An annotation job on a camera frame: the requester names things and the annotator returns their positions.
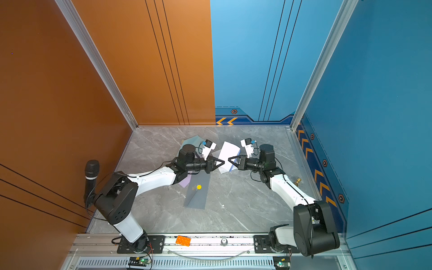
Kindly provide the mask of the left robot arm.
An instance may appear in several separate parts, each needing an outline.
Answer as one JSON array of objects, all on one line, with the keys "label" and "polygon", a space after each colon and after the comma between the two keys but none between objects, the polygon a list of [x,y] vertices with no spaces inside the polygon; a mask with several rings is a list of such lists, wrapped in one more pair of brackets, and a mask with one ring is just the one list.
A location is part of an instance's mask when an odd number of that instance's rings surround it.
[{"label": "left robot arm", "polygon": [[196,147],[184,145],[177,157],[151,172],[139,174],[125,174],[114,172],[99,193],[96,193],[96,182],[100,172],[100,163],[90,160],[85,165],[85,193],[86,208],[95,206],[105,220],[121,234],[134,253],[148,252],[150,240],[145,230],[138,224],[131,209],[135,198],[147,191],[159,187],[180,183],[194,172],[204,171],[209,174],[225,164],[224,160],[208,155],[200,157]]}]

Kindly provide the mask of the grey envelope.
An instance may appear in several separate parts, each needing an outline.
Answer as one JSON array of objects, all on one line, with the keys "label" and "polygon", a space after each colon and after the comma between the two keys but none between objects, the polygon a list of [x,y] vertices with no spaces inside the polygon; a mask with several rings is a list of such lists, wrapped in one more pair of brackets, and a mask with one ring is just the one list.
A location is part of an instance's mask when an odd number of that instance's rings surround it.
[{"label": "grey envelope", "polygon": [[[209,184],[210,174],[200,172],[192,175],[183,206],[192,209],[205,209]],[[201,190],[197,189],[197,185],[202,186]]]}]

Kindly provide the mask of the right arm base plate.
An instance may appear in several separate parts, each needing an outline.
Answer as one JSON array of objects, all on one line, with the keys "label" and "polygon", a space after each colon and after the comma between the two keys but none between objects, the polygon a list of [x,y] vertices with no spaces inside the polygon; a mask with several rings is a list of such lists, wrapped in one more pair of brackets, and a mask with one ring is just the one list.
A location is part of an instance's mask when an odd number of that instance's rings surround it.
[{"label": "right arm base plate", "polygon": [[257,254],[280,253],[280,254],[300,254],[300,251],[290,245],[276,246],[272,245],[272,241],[268,235],[254,235],[254,251]]}]

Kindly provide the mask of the silver knob on rail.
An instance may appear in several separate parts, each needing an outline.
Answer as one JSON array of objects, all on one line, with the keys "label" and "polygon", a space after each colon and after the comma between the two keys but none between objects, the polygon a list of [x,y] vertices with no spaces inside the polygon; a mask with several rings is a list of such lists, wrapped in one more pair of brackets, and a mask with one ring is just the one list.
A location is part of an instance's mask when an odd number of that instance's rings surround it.
[{"label": "silver knob on rail", "polygon": [[220,244],[222,245],[222,246],[227,246],[228,245],[228,239],[227,238],[222,238],[221,239],[221,241],[220,241]]}]

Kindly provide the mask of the teal envelope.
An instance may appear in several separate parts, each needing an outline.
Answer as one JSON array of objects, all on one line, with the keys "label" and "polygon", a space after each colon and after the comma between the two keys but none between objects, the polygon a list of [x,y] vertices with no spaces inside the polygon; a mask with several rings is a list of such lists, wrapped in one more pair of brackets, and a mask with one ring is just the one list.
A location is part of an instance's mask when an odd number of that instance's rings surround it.
[{"label": "teal envelope", "polygon": [[194,145],[195,147],[200,147],[202,143],[205,142],[205,139],[201,138],[200,136],[194,136],[191,138],[188,138],[182,142],[182,145],[180,148],[182,148],[184,145]]}]

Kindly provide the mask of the small brass chess piece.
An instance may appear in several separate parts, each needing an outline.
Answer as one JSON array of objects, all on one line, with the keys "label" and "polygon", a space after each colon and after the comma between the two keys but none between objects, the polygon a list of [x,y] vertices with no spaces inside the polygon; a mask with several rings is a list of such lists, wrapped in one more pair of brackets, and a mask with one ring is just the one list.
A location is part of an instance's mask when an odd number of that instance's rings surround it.
[{"label": "small brass chess piece", "polygon": [[294,184],[298,187],[299,184],[301,183],[302,179],[301,178],[297,178],[297,180],[294,182]]}]

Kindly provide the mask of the black microphone on stand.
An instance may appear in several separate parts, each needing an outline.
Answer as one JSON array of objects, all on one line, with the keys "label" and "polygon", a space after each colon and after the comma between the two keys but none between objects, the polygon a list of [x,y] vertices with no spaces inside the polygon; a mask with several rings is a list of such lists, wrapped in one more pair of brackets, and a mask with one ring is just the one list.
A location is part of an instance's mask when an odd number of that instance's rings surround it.
[{"label": "black microphone on stand", "polygon": [[89,160],[84,169],[85,174],[85,190],[84,190],[84,206],[88,209],[93,204],[95,196],[95,187],[97,178],[100,172],[100,163],[98,160]]}]

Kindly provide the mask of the blue floral letter paper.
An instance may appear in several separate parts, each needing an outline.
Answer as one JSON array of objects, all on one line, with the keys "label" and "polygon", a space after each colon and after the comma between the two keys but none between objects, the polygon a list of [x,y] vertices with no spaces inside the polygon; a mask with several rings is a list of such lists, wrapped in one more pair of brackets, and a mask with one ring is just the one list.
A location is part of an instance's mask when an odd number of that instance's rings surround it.
[{"label": "blue floral letter paper", "polygon": [[225,141],[219,153],[219,159],[225,162],[224,165],[218,168],[221,174],[231,172],[236,167],[228,160],[231,157],[238,156],[240,154],[240,148],[232,143]]}]

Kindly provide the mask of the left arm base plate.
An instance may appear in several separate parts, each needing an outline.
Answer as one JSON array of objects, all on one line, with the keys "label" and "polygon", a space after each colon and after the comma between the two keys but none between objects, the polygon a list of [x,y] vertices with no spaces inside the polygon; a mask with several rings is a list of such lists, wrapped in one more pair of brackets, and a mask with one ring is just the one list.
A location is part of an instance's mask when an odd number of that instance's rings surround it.
[{"label": "left arm base plate", "polygon": [[136,242],[130,243],[124,236],[112,239],[118,245],[118,254],[161,254],[164,249],[164,235],[143,235]]}]

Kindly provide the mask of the left green circuit board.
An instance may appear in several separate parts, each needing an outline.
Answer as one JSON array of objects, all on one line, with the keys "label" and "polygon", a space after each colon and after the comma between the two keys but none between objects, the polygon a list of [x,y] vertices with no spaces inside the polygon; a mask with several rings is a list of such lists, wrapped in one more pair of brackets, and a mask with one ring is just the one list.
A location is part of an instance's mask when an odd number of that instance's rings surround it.
[{"label": "left green circuit board", "polygon": [[133,270],[150,270],[152,266],[152,260],[148,256],[132,256],[128,261],[128,268]]}]

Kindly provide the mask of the aluminium front rail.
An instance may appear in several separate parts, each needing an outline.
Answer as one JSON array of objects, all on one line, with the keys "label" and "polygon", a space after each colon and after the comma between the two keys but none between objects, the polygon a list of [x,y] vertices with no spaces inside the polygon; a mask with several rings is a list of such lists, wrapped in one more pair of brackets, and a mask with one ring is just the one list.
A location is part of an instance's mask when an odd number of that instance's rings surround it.
[{"label": "aluminium front rail", "polygon": [[[165,256],[184,256],[184,257],[234,257],[242,256],[260,256],[260,255],[291,255],[302,257],[302,254],[280,254],[267,253],[257,254],[254,251],[254,235],[268,235],[267,233],[156,233],[149,235],[164,235],[165,244],[161,254],[145,255],[165,255]],[[176,244],[178,235],[191,238],[191,245],[181,246]],[[70,248],[67,258],[72,257],[118,257],[134,256],[133,254],[118,254],[118,245],[112,244],[112,239],[120,237],[118,234],[78,234]],[[228,239],[228,245],[222,246],[221,239]]]}]

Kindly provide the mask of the right green circuit board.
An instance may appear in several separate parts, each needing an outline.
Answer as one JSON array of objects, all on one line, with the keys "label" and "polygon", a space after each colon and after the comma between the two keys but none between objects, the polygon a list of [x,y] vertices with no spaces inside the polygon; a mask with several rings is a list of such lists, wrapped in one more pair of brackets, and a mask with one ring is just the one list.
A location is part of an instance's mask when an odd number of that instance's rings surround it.
[{"label": "right green circuit board", "polygon": [[272,259],[275,270],[289,270],[291,267],[290,258],[287,256],[274,256]]}]

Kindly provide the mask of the green circuit board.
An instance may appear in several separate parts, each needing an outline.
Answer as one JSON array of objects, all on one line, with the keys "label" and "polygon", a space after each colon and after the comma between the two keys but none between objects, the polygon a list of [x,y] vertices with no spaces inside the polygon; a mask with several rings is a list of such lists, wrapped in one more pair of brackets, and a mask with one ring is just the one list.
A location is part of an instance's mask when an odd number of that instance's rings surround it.
[{"label": "green circuit board", "polygon": [[128,268],[133,270],[150,270],[152,266],[152,260],[148,256],[132,256],[128,261]]},{"label": "green circuit board", "polygon": [[274,256],[272,259],[275,270],[289,270],[291,267],[290,258],[287,256]]}]

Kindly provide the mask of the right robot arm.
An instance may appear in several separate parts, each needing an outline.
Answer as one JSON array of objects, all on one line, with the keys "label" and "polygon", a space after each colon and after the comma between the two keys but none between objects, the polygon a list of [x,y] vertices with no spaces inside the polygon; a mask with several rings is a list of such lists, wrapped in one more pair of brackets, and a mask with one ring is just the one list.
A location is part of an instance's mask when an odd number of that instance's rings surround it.
[{"label": "right robot arm", "polygon": [[303,256],[338,249],[340,238],[332,210],[325,201],[308,196],[284,172],[272,145],[259,147],[257,158],[238,155],[228,161],[240,171],[258,173],[271,191],[275,192],[293,212],[292,225],[270,229],[270,247],[277,253],[296,248]]}]

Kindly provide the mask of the orange lego brick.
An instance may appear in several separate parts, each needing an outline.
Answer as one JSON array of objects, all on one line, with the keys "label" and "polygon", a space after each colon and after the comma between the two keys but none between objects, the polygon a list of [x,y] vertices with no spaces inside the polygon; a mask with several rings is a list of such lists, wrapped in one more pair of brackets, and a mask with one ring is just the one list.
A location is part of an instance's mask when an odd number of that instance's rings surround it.
[{"label": "orange lego brick", "polygon": [[177,245],[189,247],[191,245],[191,238],[190,237],[186,237],[186,236],[178,235],[176,237],[175,243]]}]

